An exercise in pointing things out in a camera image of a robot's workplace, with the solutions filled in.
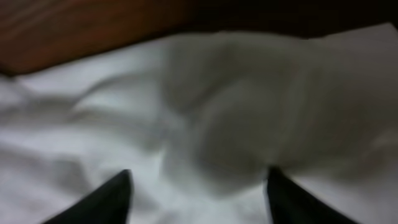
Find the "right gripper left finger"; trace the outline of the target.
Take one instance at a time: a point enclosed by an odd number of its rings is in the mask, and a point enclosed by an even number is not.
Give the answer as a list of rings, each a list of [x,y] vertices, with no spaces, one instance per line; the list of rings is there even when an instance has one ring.
[[[122,170],[44,224],[126,224],[132,195],[131,171]]]

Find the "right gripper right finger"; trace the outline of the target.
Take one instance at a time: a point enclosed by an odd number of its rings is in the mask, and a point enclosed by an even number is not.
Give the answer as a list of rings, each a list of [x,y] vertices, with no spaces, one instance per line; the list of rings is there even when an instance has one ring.
[[[356,224],[308,193],[276,167],[269,170],[266,194],[273,224]]]

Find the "white t-shirt with print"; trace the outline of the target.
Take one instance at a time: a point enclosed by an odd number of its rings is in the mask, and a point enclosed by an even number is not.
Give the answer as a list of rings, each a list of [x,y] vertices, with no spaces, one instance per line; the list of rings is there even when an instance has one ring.
[[[271,167],[356,223],[397,222],[397,30],[173,35],[1,79],[1,222],[122,170],[127,223],[272,223]]]

